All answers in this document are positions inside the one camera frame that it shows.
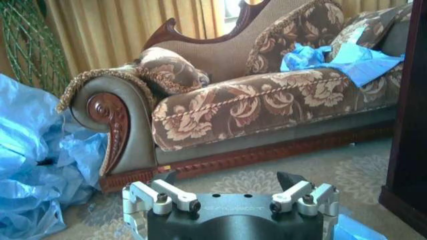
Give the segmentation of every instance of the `blue plastic bag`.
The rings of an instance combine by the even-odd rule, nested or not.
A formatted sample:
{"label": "blue plastic bag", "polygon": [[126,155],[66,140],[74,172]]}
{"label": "blue plastic bag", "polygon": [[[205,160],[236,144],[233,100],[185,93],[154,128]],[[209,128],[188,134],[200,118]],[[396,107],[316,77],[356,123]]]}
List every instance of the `blue plastic bag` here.
{"label": "blue plastic bag", "polygon": [[364,226],[348,216],[339,214],[333,228],[335,240],[387,240],[384,235]]}
{"label": "blue plastic bag", "polygon": [[280,65],[280,71],[304,69],[311,66],[317,66],[325,62],[324,53],[331,52],[331,46],[321,46],[313,49],[309,46],[303,46],[295,43],[295,49],[284,55]]}
{"label": "blue plastic bag", "polygon": [[106,135],[57,114],[58,99],[0,74],[0,239],[65,228],[61,210],[98,188]]}
{"label": "blue plastic bag", "polygon": [[296,43],[295,50],[283,57],[280,71],[333,68],[348,76],[357,87],[361,87],[404,61],[404,54],[393,57],[359,46],[356,42],[363,31],[364,27],[353,31],[348,41],[340,45],[336,57],[329,63],[325,63],[323,53],[331,51],[331,46],[313,49]]}

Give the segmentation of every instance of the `plastic wrap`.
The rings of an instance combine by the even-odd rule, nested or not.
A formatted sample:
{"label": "plastic wrap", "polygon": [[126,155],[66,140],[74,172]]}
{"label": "plastic wrap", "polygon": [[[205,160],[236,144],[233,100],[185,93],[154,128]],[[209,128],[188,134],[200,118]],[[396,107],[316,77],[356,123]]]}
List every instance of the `plastic wrap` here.
{"label": "plastic wrap", "polygon": [[98,188],[106,135],[80,127],[58,99],[0,74],[0,239],[65,228],[61,210]]}
{"label": "plastic wrap", "polygon": [[384,235],[364,226],[360,222],[340,214],[333,229],[335,240],[387,240]]}
{"label": "plastic wrap", "polygon": [[404,60],[400,57],[388,56],[356,44],[365,27],[359,27],[345,43],[340,45],[336,57],[329,63],[323,54],[331,51],[329,46],[316,49],[295,44],[295,50],[284,55],[280,71],[295,71],[313,68],[333,68],[344,73],[353,84],[361,87],[385,72],[388,72]]}
{"label": "plastic wrap", "polygon": [[280,71],[287,72],[317,66],[325,62],[324,53],[331,52],[331,46],[321,46],[313,49],[295,43],[292,52],[284,55],[280,65]]}

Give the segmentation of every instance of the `upholstered sofa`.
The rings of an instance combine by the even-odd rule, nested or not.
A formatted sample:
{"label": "upholstered sofa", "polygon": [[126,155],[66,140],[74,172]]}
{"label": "upholstered sofa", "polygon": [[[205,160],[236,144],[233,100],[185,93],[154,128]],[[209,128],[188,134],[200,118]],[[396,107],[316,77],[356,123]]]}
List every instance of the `upholstered sofa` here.
{"label": "upholstered sofa", "polygon": [[144,50],[173,51],[207,73],[208,85],[158,92],[150,83],[164,79],[154,68],[137,68],[144,51],[134,63],[81,73],[60,99],[58,111],[69,107],[81,125],[108,133],[102,191],[171,169],[191,177],[389,136],[403,63],[361,88],[332,68],[279,68],[295,43],[332,45],[336,54],[344,29],[357,23],[368,23],[371,39],[357,44],[399,56],[409,16],[409,5],[345,20],[333,0],[241,1],[235,29],[204,40],[176,32],[169,19]]}

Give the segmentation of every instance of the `sofa cushion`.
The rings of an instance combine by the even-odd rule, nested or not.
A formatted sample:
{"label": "sofa cushion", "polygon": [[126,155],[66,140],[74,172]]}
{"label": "sofa cushion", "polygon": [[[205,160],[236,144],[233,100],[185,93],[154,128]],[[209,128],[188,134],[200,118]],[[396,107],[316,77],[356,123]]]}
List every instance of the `sofa cushion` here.
{"label": "sofa cushion", "polygon": [[328,45],[343,29],[344,16],[333,0],[311,0],[260,33],[248,55],[245,75],[280,71],[283,56],[295,43],[317,48]]}
{"label": "sofa cushion", "polygon": [[166,97],[152,112],[164,151],[391,106],[403,65],[363,88],[337,70],[317,68],[244,76]]}
{"label": "sofa cushion", "polygon": [[401,21],[407,15],[409,9],[411,12],[412,5],[405,4],[399,7],[383,9],[375,12],[361,12],[356,15],[345,24],[344,29],[337,34],[333,39],[331,46],[332,51],[325,57],[325,61],[329,62],[336,57],[341,44],[348,42],[357,28],[365,27],[356,44],[365,47],[373,48],[383,37],[387,35],[388,30],[393,26],[395,21]]}
{"label": "sofa cushion", "polygon": [[144,50],[134,64],[152,90],[166,96],[188,93],[209,84],[207,73],[164,48]]}

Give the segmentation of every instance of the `bolt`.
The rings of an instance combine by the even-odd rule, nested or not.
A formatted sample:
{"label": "bolt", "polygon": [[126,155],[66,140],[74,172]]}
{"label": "bolt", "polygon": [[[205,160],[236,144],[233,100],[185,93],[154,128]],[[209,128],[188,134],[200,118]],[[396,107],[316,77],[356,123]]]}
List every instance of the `bolt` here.
{"label": "bolt", "polygon": [[164,204],[166,202],[166,200],[168,200],[168,195],[164,192],[158,193],[156,203]]}
{"label": "bolt", "polygon": [[309,194],[305,194],[303,197],[301,197],[301,200],[304,202],[304,204],[313,204],[313,196],[311,196]]}
{"label": "bolt", "polygon": [[193,200],[193,201],[189,202],[188,210],[189,210],[191,213],[195,214],[196,212],[199,212],[200,208],[201,208],[201,204],[200,204],[200,202],[197,200]]}
{"label": "bolt", "polygon": [[271,210],[271,212],[272,212],[273,214],[280,213],[280,211],[281,211],[281,205],[280,205],[280,203],[272,201],[272,202],[269,203],[269,210]]}

